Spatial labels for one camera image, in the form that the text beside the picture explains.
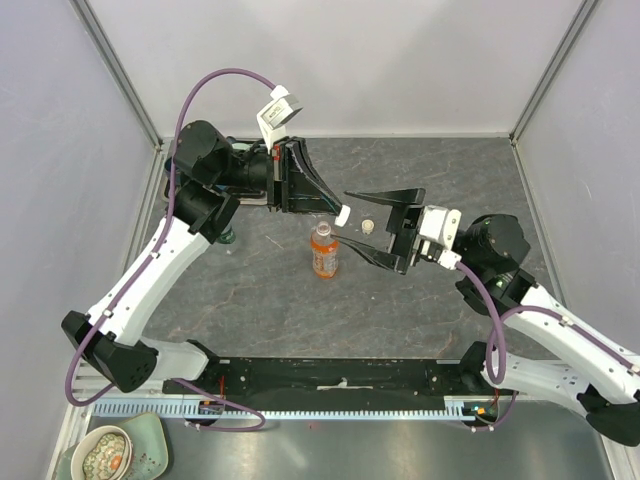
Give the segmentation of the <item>clear green-label water bottle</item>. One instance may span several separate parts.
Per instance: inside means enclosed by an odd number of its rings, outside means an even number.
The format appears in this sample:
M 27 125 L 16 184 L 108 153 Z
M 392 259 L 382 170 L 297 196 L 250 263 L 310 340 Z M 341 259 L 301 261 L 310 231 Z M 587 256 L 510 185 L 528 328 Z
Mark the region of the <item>clear green-label water bottle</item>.
M 217 242 L 223 245 L 233 245 L 236 242 L 236 234 L 231 225 L 228 225 L 220 234 Z

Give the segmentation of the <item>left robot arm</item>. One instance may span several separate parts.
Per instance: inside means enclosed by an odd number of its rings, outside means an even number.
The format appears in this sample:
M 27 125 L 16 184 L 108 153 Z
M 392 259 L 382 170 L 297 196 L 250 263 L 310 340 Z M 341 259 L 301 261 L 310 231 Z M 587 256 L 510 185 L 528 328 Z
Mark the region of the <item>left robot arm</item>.
M 272 211 L 335 216 L 350 209 L 329 189 L 306 141 L 278 132 L 240 148 L 197 120 L 179 133 L 172 161 L 180 175 L 174 206 L 117 284 L 88 312 L 70 311 L 61 327 L 81 358 L 123 393 L 150 379 L 183 377 L 198 393 L 219 382 L 212 353 L 196 341 L 153 341 L 142 333 L 182 273 L 227 229 L 241 201 L 263 194 Z

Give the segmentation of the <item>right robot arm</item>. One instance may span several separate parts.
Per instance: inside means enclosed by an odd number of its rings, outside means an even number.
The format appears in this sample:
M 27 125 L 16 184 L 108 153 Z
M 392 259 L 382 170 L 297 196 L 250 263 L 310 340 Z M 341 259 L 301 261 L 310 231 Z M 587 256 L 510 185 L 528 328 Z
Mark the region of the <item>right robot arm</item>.
M 477 394 L 494 388 L 536 396 L 581 415 L 604 437 L 639 444 L 639 355 L 580 319 L 522 267 L 530 245 L 513 215 L 489 214 L 462 228 L 457 209 L 427 205 L 422 188 L 357 192 L 391 209 L 390 245 L 341 238 L 369 264 L 405 274 L 418 261 L 463 273 L 456 288 L 493 323 L 484 359 L 458 368 Z

